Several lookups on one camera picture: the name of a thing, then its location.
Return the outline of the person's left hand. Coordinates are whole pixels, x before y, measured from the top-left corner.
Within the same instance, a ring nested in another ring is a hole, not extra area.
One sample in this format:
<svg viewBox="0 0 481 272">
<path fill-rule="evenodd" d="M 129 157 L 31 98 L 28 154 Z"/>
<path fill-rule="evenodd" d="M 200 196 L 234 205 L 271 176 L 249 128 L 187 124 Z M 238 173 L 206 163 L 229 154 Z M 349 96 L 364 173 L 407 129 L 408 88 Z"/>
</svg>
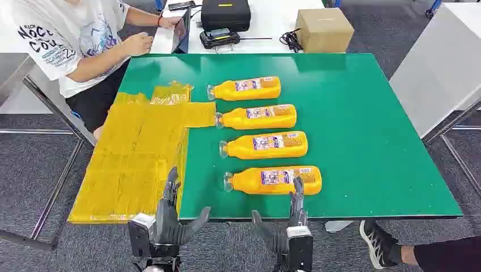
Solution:
<svg viewBox="0 0 481 272">
<path fill-rule="evenodd" d="M 162 17 L 160 16 L 157 20 L 157 27 L 160 28 L 173 28 L 177 25 L 177 23 L 182 19 L 182 17 L 175 16 L 175 17 Z"/>
</svg>

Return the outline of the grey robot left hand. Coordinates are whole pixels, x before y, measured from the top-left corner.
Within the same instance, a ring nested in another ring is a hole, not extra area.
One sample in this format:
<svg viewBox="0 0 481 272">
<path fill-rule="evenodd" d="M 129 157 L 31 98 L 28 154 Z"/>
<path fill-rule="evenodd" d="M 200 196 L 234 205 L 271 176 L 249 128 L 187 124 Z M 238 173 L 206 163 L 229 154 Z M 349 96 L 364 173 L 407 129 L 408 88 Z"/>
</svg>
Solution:
<svg viewBox="0 0 481 272">
<path fill-rule="evenodd" d="M 154 238 L 158 244 L 182 246 L 189 242 L 210 218 L 211 207 L 205 206 L 195 220 L 188 224 L 179 222 L 176 204 L 181 183 L 177 181 L 178 177 L 178 168 L 174 166 L 167 175 L 163 195 L 158 202 Z"/>
</svg>

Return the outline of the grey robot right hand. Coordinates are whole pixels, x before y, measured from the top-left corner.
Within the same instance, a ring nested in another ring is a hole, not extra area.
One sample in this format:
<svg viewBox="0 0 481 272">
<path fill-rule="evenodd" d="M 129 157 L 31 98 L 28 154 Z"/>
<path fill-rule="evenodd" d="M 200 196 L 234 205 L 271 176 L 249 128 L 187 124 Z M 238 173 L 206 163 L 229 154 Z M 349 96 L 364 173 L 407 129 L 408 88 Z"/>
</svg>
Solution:
<svg viewBox="0 0 481 272">
<path fill-rule="evenodd" d="M 290 216 L 286 231 L 273 232 L 257 210 L 252 210 L 254 229 L 277 255 L 274 271 L 312 271 L 313 235 L 307 226 L 307 212 L 303 208 L 304 185 L 297 176 L 293 180 L 295 192 L 290 192 Z"/>
</svg>

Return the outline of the person's right hand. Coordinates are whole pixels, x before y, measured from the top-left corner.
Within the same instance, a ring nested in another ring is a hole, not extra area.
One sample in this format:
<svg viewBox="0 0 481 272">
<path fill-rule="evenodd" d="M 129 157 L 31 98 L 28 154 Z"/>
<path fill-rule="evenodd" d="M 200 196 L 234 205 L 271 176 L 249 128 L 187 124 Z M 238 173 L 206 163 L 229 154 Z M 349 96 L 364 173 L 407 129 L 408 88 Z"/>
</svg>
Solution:
<svg viewBox="0 0 481 272">
<path fill-rule="evenodd" d="M 151 51 L 154 38 L 146 32 L 128 37 L 121 44 L 121 51 L 125 57 L 136 57 L 148 54 Z"/>
</svg>

